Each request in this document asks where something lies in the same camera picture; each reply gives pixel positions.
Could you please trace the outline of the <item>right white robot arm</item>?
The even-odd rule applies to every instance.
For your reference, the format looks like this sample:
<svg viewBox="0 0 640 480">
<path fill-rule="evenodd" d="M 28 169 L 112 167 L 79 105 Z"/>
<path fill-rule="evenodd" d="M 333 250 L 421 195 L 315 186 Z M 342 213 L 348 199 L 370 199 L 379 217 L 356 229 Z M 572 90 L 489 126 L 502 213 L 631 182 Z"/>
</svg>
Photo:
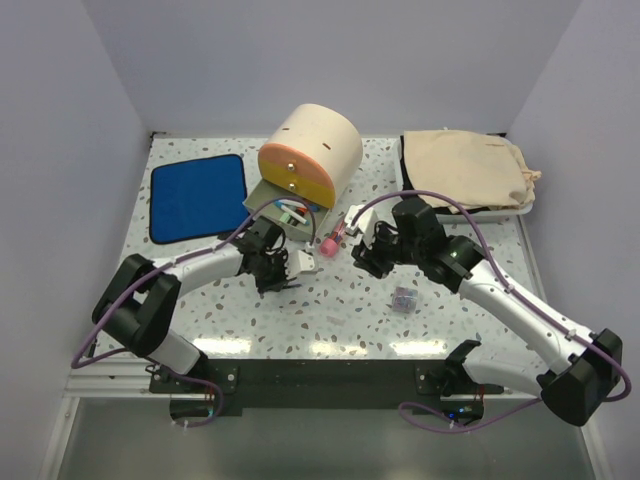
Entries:
<svg viewBox="0 0 640 480">
<path fill-rule="evenodd" d="M 622 368 L 622 339 L 596 333 L 524 289 L 492 257 L 482 236 L 449 235 L 434 209 L 408 195 L 392 209 L 394 221 L 377 218 L 375 204 L 352 206 L 349 234 L 361 238 L 351 253 L 356 267 L 383 279 L 397 265 L 417 267 L 431 282 L 469 300 L 499 320 L 543 361 L 532 374 L 512 360 L 486 358 L 479 341 L 448 357 L 448 386 L 459 393 L 492 384 L 534 395 L 566 423 L 584 426 L 601 404 L 625 398 L 631 383 Z"/>
</svg>

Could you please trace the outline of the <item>black orange highlighter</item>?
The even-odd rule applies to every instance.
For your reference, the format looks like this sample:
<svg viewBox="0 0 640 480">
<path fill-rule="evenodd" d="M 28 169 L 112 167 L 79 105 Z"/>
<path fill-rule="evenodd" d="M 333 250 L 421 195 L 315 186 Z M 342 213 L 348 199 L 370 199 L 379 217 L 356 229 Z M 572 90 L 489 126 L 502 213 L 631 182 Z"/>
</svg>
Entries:
<svg viewBox="0 0 640 480">
<path fill-rule="evenodd" d="M 293 209 L 295 213 L 296 221 L 300 225 L 310 225 L 315 218 L 315 214 L 319 212 L 319 208 L 315 205 L 312 205 L 310 209 L 304 206 L 296 206 Z"/>
</svg>

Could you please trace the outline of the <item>grey bottom drawer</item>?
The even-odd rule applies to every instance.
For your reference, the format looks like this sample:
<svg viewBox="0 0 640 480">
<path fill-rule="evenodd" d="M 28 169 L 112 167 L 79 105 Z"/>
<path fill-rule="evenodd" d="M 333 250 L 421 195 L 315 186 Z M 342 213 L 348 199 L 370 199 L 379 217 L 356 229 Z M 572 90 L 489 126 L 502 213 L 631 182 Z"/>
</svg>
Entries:
<svg viewBox="0 0 640 480">
<path fill-rule="evenodd" d="M 263 204 L 265 204 L 265 208 L 258 214 L 258 216 L 264 216 L 280 226 L 284 230 L 288 240 L 310 242 L 312 239 L 311 213 L 315 215 L 316 232 L 320 233 L 322 225 L 329 217 L 331 210 L 322 207 L 319 204 L 307 201 L 307 203 L 313 208 L 313 211 L 305 214 L 304 218 L 307 220 L 307 224 L 303 225 L 298 220 L 294 220 L 292 216 L 276 204 L 276 201 L 281 197 L 291 197 L 297 202 L 301 200 L 298 195 L 290 191 L 284 190 L 265 180 L 260 180 L 248 194 L 248 197 L 244 201 L 244 206 L 251 214 L 253 214 Z"/>
</svg>

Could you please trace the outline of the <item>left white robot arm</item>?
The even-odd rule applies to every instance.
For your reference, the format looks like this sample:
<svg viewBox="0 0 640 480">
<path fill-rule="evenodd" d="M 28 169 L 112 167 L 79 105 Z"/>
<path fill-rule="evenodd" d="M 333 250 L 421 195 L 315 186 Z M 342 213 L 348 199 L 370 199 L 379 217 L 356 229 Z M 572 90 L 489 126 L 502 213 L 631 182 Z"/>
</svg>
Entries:
<svg viewBox="0 0 640 480">
<path fill-rule="evenodd" d="M 173 258 L 148 259 L 132 254 L 122 261 L 96 304 L 92 321 L 138 358 L 172 370 L 185 392 L 207 380 L 207 357 L 171 329 L 176 305 L 184 295 L 214 281 L 250 275 L 258 293 L 290 286 L 314 260 L 306 252 L 288 252 L 277 243 L 284 231 L 260 218 L 244 233 L 222 243 Z"/>
</svg>

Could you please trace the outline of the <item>white blue pen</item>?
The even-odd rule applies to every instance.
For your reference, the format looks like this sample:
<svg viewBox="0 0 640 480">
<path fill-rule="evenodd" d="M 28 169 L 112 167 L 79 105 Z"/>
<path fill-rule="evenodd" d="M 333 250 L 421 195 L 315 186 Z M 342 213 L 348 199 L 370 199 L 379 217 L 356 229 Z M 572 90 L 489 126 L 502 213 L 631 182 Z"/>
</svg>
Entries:
<svg viewBox="0 0 640 480">
<path fill-rule="evenodd" d="M 287 200 L 287 199 L 275 200 L 274 201 L 274 205 L 277 206 L 278 208 L 280 208 L 283 211 L 285 211 L 285 210 L 295 211 L 296 209 L 298 209 L 300 207 L 299 204 L 295 203 L 292 200 Z"/>
<path fill-rule="evenodd" d="M 313 212 L 317 212 L 319 211 L 319 207 L 315 206 L 315 205 L 311 205 L 311 206 L 306 206 L 305 204 L 301 203 L 301 202 L 296 202 L 296 201 L 288 201 L 288 204 L 299 207 L 299 208 L 307 208 Z"/>
</svg>

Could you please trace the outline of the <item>green pastel highlighter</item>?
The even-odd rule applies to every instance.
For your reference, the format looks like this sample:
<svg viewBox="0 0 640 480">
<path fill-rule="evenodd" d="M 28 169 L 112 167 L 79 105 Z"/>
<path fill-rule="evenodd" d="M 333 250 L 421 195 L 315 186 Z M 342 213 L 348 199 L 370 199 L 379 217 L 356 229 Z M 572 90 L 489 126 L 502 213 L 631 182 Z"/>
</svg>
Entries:
<svg viewBox="0 0 640 480">
<path fill-rule="evenodd" d="M 290 209 L 284 209 L 284 208 L 283 208 L 283 211 L 287 215 L 289 215 L 291 218 L 294 218 L 296 221 L 298 221 L 298 222 L 300 222 L 302 224 L 307 224 L 307 220 L 303 216 L 301 216 L 298 213 L 296 213 L 295 211 L 292 211 Z"/>
</svg>

